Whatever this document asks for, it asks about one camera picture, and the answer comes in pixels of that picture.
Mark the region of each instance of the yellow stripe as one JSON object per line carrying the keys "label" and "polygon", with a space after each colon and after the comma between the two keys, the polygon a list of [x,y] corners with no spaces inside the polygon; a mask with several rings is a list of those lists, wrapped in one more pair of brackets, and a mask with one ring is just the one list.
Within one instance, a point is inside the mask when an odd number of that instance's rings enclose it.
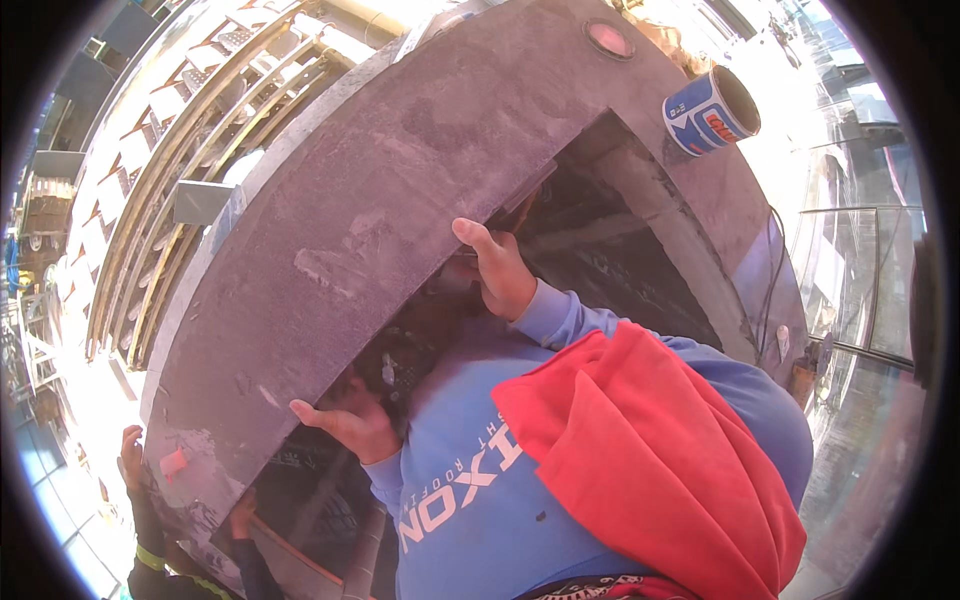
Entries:
{"label": "yellow stripe", "polygon": [[198,577],[197,575],[188,575],[187,577],[189,577],[190,579],[192,579],[192,580],[193,580],[193,583],[197,584],[197,585],[200,586],[201,588],[209,589],[209,590],[212,591],[213,593],[215,593],[215,594],[217,594],[218,596],[220,596],[221,598],[223,598],[223,600],[233,600],[232,598],[230,598],[230,594],[226,593],[225,591],[223,591],[223,590],[220,589],[220,588],[217,588],[216,586],[214,586],[213,584],[211,584],[210,582],[208,582],[208,581],[207,581],[206,579],[204,579],[203,577]]}
{"label": "yellow stripe", "polygon": [[140,559],[140,562],[144,563],[154,571],[162,571],[163,567],[167,564],[166,561],[161,559],[159,556],[151,554],[140,544],[136,545],[136,558]]}

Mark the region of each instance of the blue long-sleeve shirt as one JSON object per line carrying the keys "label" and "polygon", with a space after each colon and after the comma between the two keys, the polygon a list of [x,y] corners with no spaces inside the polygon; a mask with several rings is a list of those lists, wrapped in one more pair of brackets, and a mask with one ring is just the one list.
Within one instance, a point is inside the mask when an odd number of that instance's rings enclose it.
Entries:
{"label": "blue long-sleeve shirt", "polygon": [[[652,573],[566,513],[491,398],[498,383],[591,331],[613,336],[618,321],[538,280],[530,306],[512,325],[493,318],[468,323],[462,342],[414,392],[403,448],[366,466],[400,538],[397,597],[513,598],[571,577]],[[756,367],[686,338],[659,337],[744,420],[799,507],[813,445],[793,398]]]}

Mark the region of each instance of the blue and white can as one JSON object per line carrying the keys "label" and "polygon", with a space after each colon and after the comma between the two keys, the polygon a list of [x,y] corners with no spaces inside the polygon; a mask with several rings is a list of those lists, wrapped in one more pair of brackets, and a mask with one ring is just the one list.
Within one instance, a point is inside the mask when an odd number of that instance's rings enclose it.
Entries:
{"label": "blue and white can", "polygon": [[724,66],[714,66],[663,101],[670,137],[688,154],[703,156],[760,131],[750,92]]}

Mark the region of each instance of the worker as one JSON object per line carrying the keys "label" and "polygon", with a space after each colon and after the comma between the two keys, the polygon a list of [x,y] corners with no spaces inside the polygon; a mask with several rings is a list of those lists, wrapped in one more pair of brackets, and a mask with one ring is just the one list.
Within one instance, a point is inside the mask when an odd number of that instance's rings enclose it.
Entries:
{"label": "worker", "polygon": [[[693,593],[683,581],[614,551],[573,518],[564,507],[568,505],[560,504],[540,480],[538,463],[520,446],[492,399],[498,384],[544,369],[545,363],[563,355],[560,350],[573,349],[591,332],[602,332],[606,340],[619,325],[634,325],[609,310],[583,306],[575,293],[560,292],[535,278],[513,235],[491,233],[464,218],[454,220],[452,228],[476,252],[457,269],[480,282],[492,316],[465,323],[461,341],[415,390],[406,438],[398,436],[380,398],[353,372],[347,372],[348,384],[338,397],[322,400],[323,410],[300,399],[290,402],[302,423],[322,428],[356,454],[372,480],[373,494],[386,504],[400,544],[398,597],[711,596]],[[719,393],[720,402],[729,405],[726,410],[735,413],[732,418],[745,424],[750,440],[756,440],[750,444],[758,445],[768,466],[772,463],[775,485],[789,513],[784,518],[793,519],[795,531],[800,528],[791,550],[791,560],[798,563],[805,534],[797,511],[813,457],[802,411],[760,369],[686,338],[651,335]],[[638,371],[637,376],[657,374]],[[623,477],[637,480],[643,475]],[[589,480],[580,485],[601,497],[615,494],[595,490]],[[649,490],[645,495],[657,493]],[[662,561],[652,557],[649,562]],[[782,576],[789,581],[792,575]],[[775,591],[754,597],[776,597],[782,585],[785,581],[769,583]],[[590,595],[576,595],[586,589]]]}
{"label": "worker", "polygon": [[[127,483],[127,496],[133,508],[133,527],[136,530],[136,556],[133,570],[127,578],[131,596],[135,600],[230,600],[230,595],[209,581],[199,569],[192,574],[182,572],[172,575],[167,572],[167,559],[179,547],[164,535],[159,516],[141,483],[143,446],[138,440],[142,434],[143,428],[139,425],[124,429],[120,449],[123,477]],[[255,509],[255,492],[250,489],[230,511],[228,522],[233,559],[240,567],[240,578],[248,600],[283,600],[283,592],[270,574],[256,544],[250,539],[250,522]],[[193,566],[185,564],[181,567],[176,564],[178,571],[194,570],[191,568]]]}

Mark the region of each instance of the red cloth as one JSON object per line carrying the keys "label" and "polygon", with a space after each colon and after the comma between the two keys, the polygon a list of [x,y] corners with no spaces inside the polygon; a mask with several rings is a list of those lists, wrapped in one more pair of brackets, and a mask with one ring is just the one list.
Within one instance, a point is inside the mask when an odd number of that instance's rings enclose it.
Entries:
{"label": "red cloth", "polygon": [[729,404],[659,339],[621,323],[494,388],[538,477],[609,548],[711,600],[776,598],[806,532]]}

